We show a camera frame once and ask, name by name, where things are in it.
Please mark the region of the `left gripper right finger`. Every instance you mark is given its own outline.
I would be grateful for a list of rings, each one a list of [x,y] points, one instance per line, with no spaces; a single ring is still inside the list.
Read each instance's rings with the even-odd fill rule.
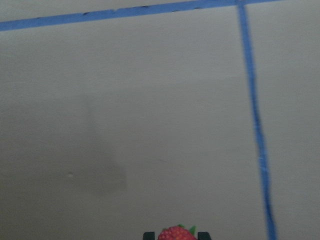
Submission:
[[[210,234],[207,231],[199,231],[197,233],[198,240],[210,240]]]

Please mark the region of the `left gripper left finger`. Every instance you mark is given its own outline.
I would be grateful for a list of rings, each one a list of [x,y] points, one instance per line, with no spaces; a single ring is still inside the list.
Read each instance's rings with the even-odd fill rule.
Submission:
[[[154,231],[147,231],[143,233],[143,240],[155,240],[155,232]]]

